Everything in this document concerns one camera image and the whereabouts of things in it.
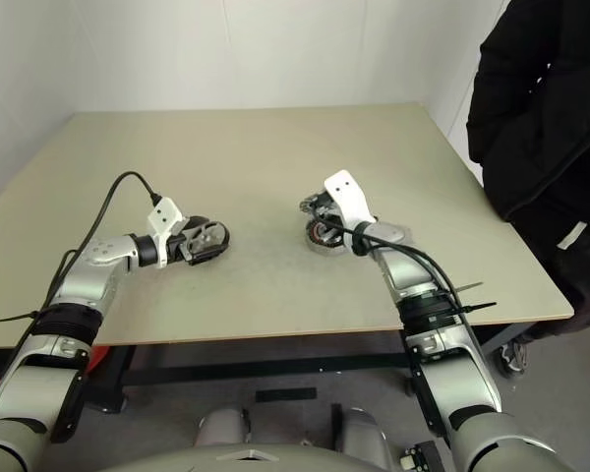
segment beige tabletop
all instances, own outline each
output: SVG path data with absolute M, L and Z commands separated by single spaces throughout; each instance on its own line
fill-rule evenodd
M 299 202 L 349 170 L 372 213 L 410 226 L 463 292 L 496 301 L 471 324 L 567 318 L 571 309 L 419 105 L 81 113 L 0 197 L 0 318 L 39 306 L 63 252 L 83 238 L 124 170 L 187 214 L 223 221 L 231 248 L 190 267 L 127 277 L 98 344 L 398 329 L 376 264 L 304 241 Z M 98 235 L 146 233 L 149 199 L 124 182 Z M 27 321 L 0 323 L 0 346 Z

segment gray floor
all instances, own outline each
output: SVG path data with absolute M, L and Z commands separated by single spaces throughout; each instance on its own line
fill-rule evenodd
M 139 349 L 136 364 L 190 364 L 385 352 L 397 334 L 303 336 Z M 330 404 L 359 406 L 378 419 L 394 451 L 431 438 L 395 370 L 371 370 L 127 388 L 120 415 L 87 410 L 75 437 L 48 449 L 42 470 L 95 471 L 186 447 L 209 410 L 250 409 L 255 441 L 330 445 Z M 515 382 L 497 378 L 506 411 L 549 442 L 579 472 L 590 472 L 590 329 L 530 346 L 530 368 Z M 259 389 L 314 386 L 315 400 L 255 404 Z M 445 446 L 440 444 L 449 462 Z

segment black jacket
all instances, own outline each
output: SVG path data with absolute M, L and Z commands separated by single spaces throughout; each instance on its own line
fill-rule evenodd
M 470 158 L 504 218 L 590 148 L 590 0 L 511 0 L 481 46 Z

